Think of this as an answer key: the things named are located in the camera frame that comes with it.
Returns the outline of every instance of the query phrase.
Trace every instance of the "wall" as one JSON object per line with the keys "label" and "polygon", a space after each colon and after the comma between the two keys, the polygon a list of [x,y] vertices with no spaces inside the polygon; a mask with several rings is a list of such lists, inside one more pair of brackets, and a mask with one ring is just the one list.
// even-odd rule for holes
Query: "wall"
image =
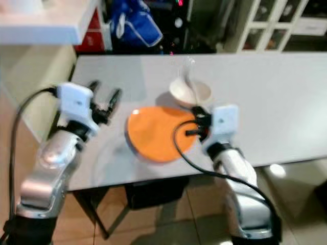
{"label": "wall", "polygon": [[[8,218],[9,139],[16,107],[33,91],[67,81],[75,61],[71,46],[0,46],[0,227]],[[55,111],[55,99],[41,95],[24,114],[17,134],[16,196]]]}
{"label": "wall", "polygon": [[[67,81],[76,60],[72,46],[0,46],[1,82],[14,105],[40,88]],[[56,100],[41,96],[26,110],[25,121],[41,142],[55,115]]]}

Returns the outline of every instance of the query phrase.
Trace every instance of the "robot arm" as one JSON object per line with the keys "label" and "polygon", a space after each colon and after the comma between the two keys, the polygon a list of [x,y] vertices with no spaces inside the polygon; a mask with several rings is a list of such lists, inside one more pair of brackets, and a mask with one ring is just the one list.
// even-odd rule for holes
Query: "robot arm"
{"label": "robot arm", "polygon": [[[231,146],[238,127],[236,106],[217,107],[207,114],[201,107],[192,109],[198,122],[202,149],[213,161],[217,173],[246,181],[258,187],[254,168],[241,152]],[[226,179],[228,194],[226,211],[229,231],[234,244],[279,244],[279,217],[254,189]]]}
{"label": "robot arm", "polygon": [[93,103],[90,88],[71,83],[57,87],[59,109],[67,125],[61,127],[39,150],[32,173],[21,186],[14,219],[6,222],[8,245],[49,245],[62,209],[69,180],[79,164],[85,141],[95,136],[99,124],[108,123],[121,91],[116,90],[107,110]]}

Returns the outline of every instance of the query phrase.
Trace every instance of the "tiled floor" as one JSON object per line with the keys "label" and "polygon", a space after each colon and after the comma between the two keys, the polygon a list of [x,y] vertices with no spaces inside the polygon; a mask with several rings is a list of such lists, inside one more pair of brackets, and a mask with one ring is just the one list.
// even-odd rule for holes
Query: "tiled floor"
{"label": "tiled floor", "polygon": [[[279,178],[268,167],[257,169],[259,187],[273,200],[283,219],[283,245],[327,244],[327,218],[312,191],[327,179],[327,161],[283,165]],[[60,215],[56,245],[228,245],[223,181],[198,176],[183,197],[173,203],[128,211],[123,187],[111,189],[98,207],[106,227],[115,227],[103,240],[72,196]],[[117,217],[123,217],[116,225]]]}

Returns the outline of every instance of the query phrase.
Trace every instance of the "black cable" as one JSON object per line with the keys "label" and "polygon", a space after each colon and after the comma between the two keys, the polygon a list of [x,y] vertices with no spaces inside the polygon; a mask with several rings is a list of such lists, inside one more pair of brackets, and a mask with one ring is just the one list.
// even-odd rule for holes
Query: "black cable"
{"label": "black cable", "polygon": [[[179,148],[178,144],[177,144],[177,140],[176,140],[176,134],[178,132],[178,130],[184,126],[184,125],[187,125],[187,124],[196,124],[197,122],[195,120],[188,120],[188,121],[185,121],[185,122],[182,122],[180,125],[178,125],[175,129],[174,129],[174,132],[173,132],[173,141],[174,141],[174,145],[175,145],[175,148],[176,150],[179,152],[179,154],[181,155],[181,157],[193,168],[195,168],[196,170],[202,172],[203,174],[206,174],[206,175],[210,175],[210,176],[213,176],[213,177],[218,177],[218,178],[221,178],[221,179],[228,179],[228,180],[232,180],[234,182],[237,182],[237,183],[241,183],[241,184],[244,184],[246,186],[248,186],[249,188],[251,188],[252,190],[256,191],[260,196],[262,196],[262,198],[265,200],[268,208],[270,209],[270,212],[271,214],[273,215],[273,222],[279,222],[279,225],[280,225],[280,218],[276,212],[276,209],[273,205],[273,203],[269,200],[269,198],[259,189],[257,188],[256,186],[254,185],[251,185],[249,184],[248,182],[242,180],[242,179],[239,179],[239,178],[236,178],[236,177],[233,177],[233,176],[229,176],[229,175],[223,175],[223,174],[220,174],[220,173],[217,173],[217,172],[213,172],[213,171],[209,171],[209,170],[205,170],[199,166],[197,166],[196,164],[194,164],[189,158],[187,158],[187,156],[184,155],[184,153],[182,152],[182,150]],[[278,229],[276,227],[277,224],[273,224],[273,227],[272,227],[272,230],[273,230],[273,233],[274,233],[274,230],[275,229]]]}
{"label": "black cable", "polygon": [[17,129],[20,122],[21,115],[23,114],[25,108],[28,104],[39,94],[44,92],[50,92],[53,95],[56,95],[56,89],[54,87],[45,88],[33,93],[29,96],[25,101],[23,101],[18,109],[15,117],[15,121],[11,130],[11,138],[10,138],[10,160],[9,160],[9,220],[11,220],[15,216],[15,153],[16,153],[16,135]]}
{"label": "black cable", "polygon": [[0,238],[0,245],[2,245],[2,243],[5,241],[5,239],[7,238],[8,234],[4,233],[1,238]]}

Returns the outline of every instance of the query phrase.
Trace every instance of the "cabinet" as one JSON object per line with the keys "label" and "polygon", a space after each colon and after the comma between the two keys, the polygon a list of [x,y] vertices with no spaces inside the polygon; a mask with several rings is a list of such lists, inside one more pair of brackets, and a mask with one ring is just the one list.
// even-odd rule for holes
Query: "cabinet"
{"label": "cabinet", "polygon": [[0,45],[80,44],[99,4],[99,0],[0,0]]}
{"label": "cabinet", "polygon": [[235,34],[224,51],[281,52],[309,0],[243,0]]}

